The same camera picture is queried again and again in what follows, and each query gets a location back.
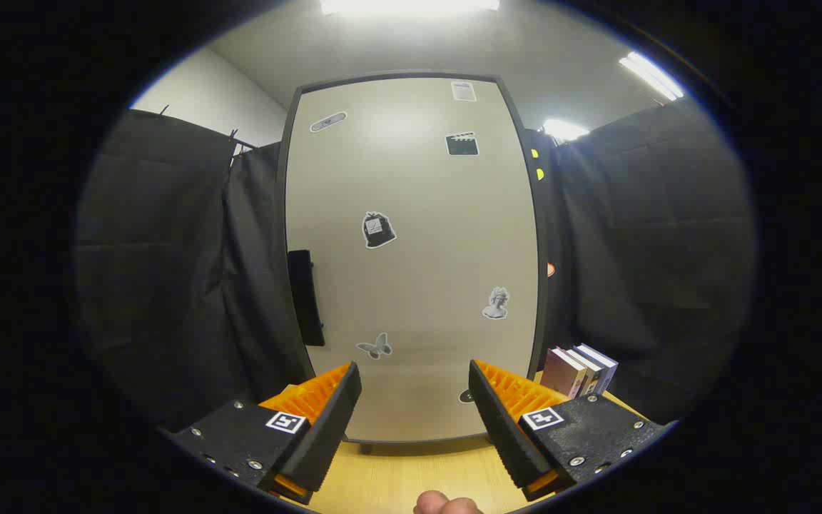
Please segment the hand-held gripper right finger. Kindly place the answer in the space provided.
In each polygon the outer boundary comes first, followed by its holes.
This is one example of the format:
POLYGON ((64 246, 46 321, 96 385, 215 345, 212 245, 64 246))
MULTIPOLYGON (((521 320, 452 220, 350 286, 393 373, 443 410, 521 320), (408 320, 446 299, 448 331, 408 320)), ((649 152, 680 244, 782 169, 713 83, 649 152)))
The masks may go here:
POLYGON ((470 361, 467 389, 528 501, 617 470, 676 425, 655 423, 604 395, 570 398, 480 359, 470 361))

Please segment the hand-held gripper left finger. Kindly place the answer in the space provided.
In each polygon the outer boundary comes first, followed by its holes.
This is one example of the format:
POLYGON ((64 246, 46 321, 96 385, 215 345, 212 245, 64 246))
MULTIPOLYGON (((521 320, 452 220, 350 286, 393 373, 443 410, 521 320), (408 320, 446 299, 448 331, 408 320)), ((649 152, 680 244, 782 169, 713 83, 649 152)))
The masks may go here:
POLYGON ((234 399, 164 435, 216 475, 303 505, 320 490, 362 393, 355 361, 261 403, 234 399))

